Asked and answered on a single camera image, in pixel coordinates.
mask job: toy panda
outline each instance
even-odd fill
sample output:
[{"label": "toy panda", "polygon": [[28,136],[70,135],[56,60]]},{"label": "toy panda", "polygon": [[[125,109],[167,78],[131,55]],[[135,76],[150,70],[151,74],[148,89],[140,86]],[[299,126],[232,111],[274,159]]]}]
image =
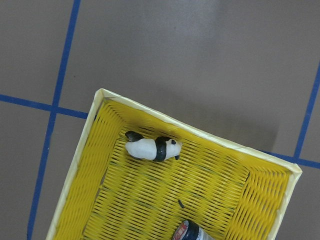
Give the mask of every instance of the toy panda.
[{"label": "toy panda", "polygon": [[148,159],[155,162],[163,162],[175,157],[179,159],[182,142],[170,137],[159,136],[156,140],[146,139],[140,133],[127,131],[125,133],[129,142],[125,144],[128,153],[136,159]]}]

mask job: yellow basket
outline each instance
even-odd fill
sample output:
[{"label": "yellow basket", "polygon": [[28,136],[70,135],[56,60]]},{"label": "yellow basket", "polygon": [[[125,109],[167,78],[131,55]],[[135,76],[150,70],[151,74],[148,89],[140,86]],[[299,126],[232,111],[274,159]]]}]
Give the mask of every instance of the yellow basket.
[{"label": "yellow basket", "polygon": [[[134,159],[124,147],[130,130],[183,142],[180,159]],[[191,219],[216,240],[273,240],[301,174],[296,164],[100,89],[46,239],[169,240]]]}]

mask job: cream basket edge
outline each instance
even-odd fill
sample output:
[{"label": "cream basket edge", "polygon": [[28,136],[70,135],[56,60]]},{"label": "cream basket edge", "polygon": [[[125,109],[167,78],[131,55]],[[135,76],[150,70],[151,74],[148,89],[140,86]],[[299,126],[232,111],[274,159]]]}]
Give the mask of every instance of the cream basket edge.
[{"label": "cream basket edge", "polygon": [[81,133],[81,137],[80,137],[80,140],[79,140],[78,145],[76,147],[75,154],[73,156],[73,159],[72,159],[70,168],[68,170],[66,179],[64,181],[62,192],[60,194],[60,198],[58,200],[58,203],[57,203],[54,215],[53,215],[53,219],[51,221],[51,224],[50,224],[47,236],[46,236],[46,240],[53,240],[54,239],[54,236],[56,233],[56,227],[58,225],[60,215],[61,215],[62,210],[64,208],[64,205],[66,203],[67,196],[68,196],[68,193],[70,190],[70,186],[71,186],[73,179],[74,179],[74,176],[77,172],[78,163],[80,161],[82,151],[85,147],[85,144],[86,144],[90,129],[92,127],[92,124],[94,122],[96,113],[97,113],[104,98],[112,99],[113,101],[125,104],[125,105],[132,107],[134,109],[142,110],[142,111],[144,111],[144,112],[146,112],[146,113],[148,113],[148,114],[150,114],[150,115],[152,115],[152,116],[154,116],[154,117],[156,117],[166,123],[173,124],[173,125],[181,128],[181,129],[184,129],[184,130],[186,130],[186,131],[188,131],[188,132],[190,132],[200,138],[209,140],[209,141],[214,142],[216,144],[219,144],[225,148],[237,150],[239,152],[252,155],[254,157],[263,159],[265,161],[269,161],[271,163],[278,164],[278,165],[283,166],[283,167],[287,168],[288,170],[290,170],[292,172],[292,174],[289,177],[287,187],[286,187],[285,193],[283,195],[282,203],[280,205],[280,208],[277,210],[277,216],[276,216],[274,223],[273,223],[273,226],[267,236],[268,240],[274,240],[276,238],[276,235],[278,233],[279,227],[280,227],[281,222],[283,220],[285,211],[287,209],[290,198],[291,198],[292,193],[294,191],[295,185],[302,174],[302,170],[300,169],[300,167],[297,164],[285,161],[285,160],[277,158],[275,156],[266,154],[264,152],[261,152],[261,151],[255,150],[255,149],[252,149],[250,147],[242,146],[240,144],[223,139],[221,137],[214,136],[212,134],[209,134],[207,132],[199,130],[195,127],[187,125],[183,122],[180,122],[180,121],[178,121],[172,117],[169,117],[159,111],[153,110],[147,106],[144,106],[138,102],[135,102],[129,98],[118,95],[112,91],[100,88],[98,91],[96,91],[96,93],[94,95],[93,103],[91,105],[88,117],[87,117],[86,122],[84,124],[83,130]]}]

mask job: tile floor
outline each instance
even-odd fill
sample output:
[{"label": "tile floor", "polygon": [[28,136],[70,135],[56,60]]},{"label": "tile floor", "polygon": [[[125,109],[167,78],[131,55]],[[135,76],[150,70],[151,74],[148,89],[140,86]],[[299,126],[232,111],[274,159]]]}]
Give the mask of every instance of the tile floor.
[{"label": "tile floor", "polygon": [[319,239],[319,13],[319,1],[2,1],[3,239],[45,239],[99,88],[300,164],[277,239]]}]

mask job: blue tape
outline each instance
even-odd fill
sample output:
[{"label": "blue tape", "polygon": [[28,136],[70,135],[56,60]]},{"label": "blue tape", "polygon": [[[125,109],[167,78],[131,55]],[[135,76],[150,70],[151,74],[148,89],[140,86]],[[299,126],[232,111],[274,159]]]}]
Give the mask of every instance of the blue tape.
[{"label": "blue tape", "polygon": [[76,111],[76,110],[72,110],[72,109],[68,109],[68,108],[64,108],[64,107],[58,107],[57,113],[80,118],[80,119],[87,119],[87,117],[88,117],[88,113],[86,113],[86,112]]},{"label": "blue tape", "polygon": [[51,108],[52,108],[51,105],[48,105],[48,104],[25,100],[18,97],[7,96],[2,94],[0,94],[0,101],[11,103],[11,104],[22,105],[29,108],[45,110],[45,111],[51,111]]},{"label": "blue tape", "polygon": [[48,122],[47,129],[46,129],[38,175],[37,175],[35,188],[34,188],[30,216],[29,216],[29,221],[28,221],[28,226],[27,226],[27,235],[26,235],[27,240],[32,239],[32,234],[34,231],[34,225],[35,225],[35,220],[36,220],[36,215],[37,215],[39,198],[40,198],[40,194],[41,194],[41,188],[42,188],[42,184],[44,181],[44,175],[45,175],[46,165],[47,165],[47,160],[48,160],[48,155],[49,155],[51,136],[54,131],[57,112],[59,109],[58,106],[59,106],[59,101],[60,101],[60,97],[61,97],[62,87],[64,84],[64,78],[66,75],[66,69],[67,69],[67,65],[68,65],[71,43],[72,43],[72,40],[74,37],[74,32],[75,32],[78,13],[79,13],[80,3],[81,3],[81,0],[74,0],[73,6],[72,6],[71,16],[70,16],[70,20],[69,20],[69,26],[68,26],[68,30],[67,30],[67,34],[66,34],[66,38],[65,38],[64,47],[63,47],[63,53],[62,53],[59,73],[58,73],[56,86],[55,86],[55,90],[54,90],[54,96],[53,96],[53,101],[52,101],[52,106],[51,106],[49,122]]},{"label": "blue tape", "polygon": [[[51,112],[53,110],[52,106],[49,104],[44,104],[37,101],[25,100],[22,98],[7,96],[3,94],[0,94],[0,101],[10,103],[10,104],[17,104],[17,105],[21,105],[21,106],[25,106],[33,109],[44,110],[48,112]],[[57,114],[68,115],[68,116],[80,118],[80,119],[87,119],[88,117],[87,112],[72,110],[69,108],[64,108],[59,106],[55,108],[55,111]]]},{"label": "blue tape", "polygon": [[287,156],[287,155],[282,155],[282,154],[269,152],[269,151],[262,151],[262,152],[269,154],[269,155],[272,155],[272,156],[275,156],[277,158],[286,160],[286,161],[293,163],[293,164],[298,164],[298,165],[302,165],[302,166],[306,166],[306,167],[320,169],[320,162],[305,160],[305,159],[301,159],[301,158],[295,158],[294,156]]},{"label": "blue tape", "polygon": [[308,103],[306,111],[305,111],[304,120],[303,120],[302,127],[300,130],[299,138],[296,143],[296,147],[295,147],[295,151],[294,151],[294,155],[293,155],[296,159],[300,158],[302,147],[305,142],[310,118],[311,118],[311,115],[312,115],[312,112],[313,112],[313,109],[315,106],[317,94],[319,91],[319,85],[320,85],[320,63],[319,63],[318,70],[317,70],[317,73],[315,76],[314,84],[313,84],[311,95],[309,98],[309,103]]}]

